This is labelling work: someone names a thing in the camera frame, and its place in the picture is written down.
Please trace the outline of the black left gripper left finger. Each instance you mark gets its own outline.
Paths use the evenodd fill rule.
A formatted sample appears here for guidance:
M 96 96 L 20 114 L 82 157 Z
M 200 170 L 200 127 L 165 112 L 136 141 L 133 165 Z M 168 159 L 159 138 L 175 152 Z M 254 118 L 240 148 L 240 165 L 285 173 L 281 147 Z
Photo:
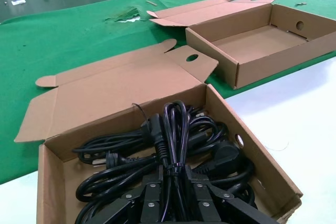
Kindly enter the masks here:
M 89 223 L 156 223 L 160 220 L 163 166 L 145 175 L 142 184 L 97 213 Z

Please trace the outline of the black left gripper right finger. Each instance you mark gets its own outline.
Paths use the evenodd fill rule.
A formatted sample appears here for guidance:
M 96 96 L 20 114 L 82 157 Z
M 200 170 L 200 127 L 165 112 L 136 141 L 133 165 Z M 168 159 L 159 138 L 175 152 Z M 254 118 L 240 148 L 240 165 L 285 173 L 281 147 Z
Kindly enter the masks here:
M 196 223 L 277 223 L 233 194 L 211 184 L 206 175 L 185 167 L 186 204 Z

